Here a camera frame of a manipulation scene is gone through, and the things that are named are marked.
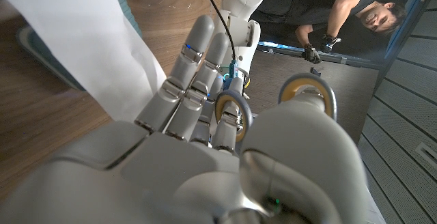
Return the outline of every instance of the man's hand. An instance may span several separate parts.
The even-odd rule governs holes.
[[[325,35],[323,37],[323,43],[320,46],[320,50],[324,53],[330,53],[333,50],[333,46],[338,43],[341,42],[340,38],[337,37],[332,37],[332,36],[327,36]]]
[[[310,44],[305,46],[305,52],[302,53],[302,57],[313,64],[319,64],[322,62],[319,53],[317,53],[315,48]]]

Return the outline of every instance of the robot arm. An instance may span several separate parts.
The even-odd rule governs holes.
[[[227,73],[233,74],[231,78],[239,77],[244,81],[245,76],[249,76],[251,63],[255,50],[257,48],[261,29],[259,24],[254,20],[249,20],[252,13],[261,4],[263,0],[223,0],[221,16],[227,23],[229,32],[235,45],[236,65],[238,71],[232,70],[232,49],[226,52],[223,64],[219,72],[225,76]],[[225,28],[219,17],[214,19],[216,33],[226,33]]]

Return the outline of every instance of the black cable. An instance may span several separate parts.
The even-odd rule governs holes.
[[[232,60],[236,61],[236,54],[235,54],[235,46],[234,46],[234,41],[232,41],[232,37],[231,37],[231,32],[229,32],[229,29],[227,28],[227,25],[225,23],[225,20],[223,19],[223,17],[221,16],[219,9],[217,8],[217,5],[215,4],[214,0],[210,0],[212,6],[214,6],[214,9],[216,10],[216,13],[218,15],[218,17],[221,20],[221,23],[223,23],[223,26],[225,27],[227,36],[229,37],[229,41],[231,42],[231,47],[232,47]]]

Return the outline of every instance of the gray wall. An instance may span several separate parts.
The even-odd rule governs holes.
[[[371,100],[358,148],[386,222],[437,222],[437,0]]]

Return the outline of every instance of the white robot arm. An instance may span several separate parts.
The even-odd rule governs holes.
[[[238,77],[244,80],[249,76],[251,63],[255,50],[257,48],[261,29],[259,24],[254,20],[249,20],[252,13],[261,4],[263,0],[223,0],[221,16],[224,18],[226,25],[231,33],[235,45],[236,62],[238,66]],[[219,17],[214,19],[216,33],[226,33],[225,28]],[[232,49],[229,45],[222,66],[219,72],[225,76],[229,73],[229,65],[232,60]]]
[[[292,76],[251,125],[234,91],[241,80],[220,91],[224,34],[195,74],[213,29],[209,16],[197,20],[137,125],[113,122],[54,153],[4,201],[0,223],[364,223],[364,167],[335,121],[332,89],[314,74]],[[300,93],[305,85],[318,91]],[[227,124],[213,148],[193,133],[208,130],[207,105]],[[246,120],[239,155],[236,106]]]

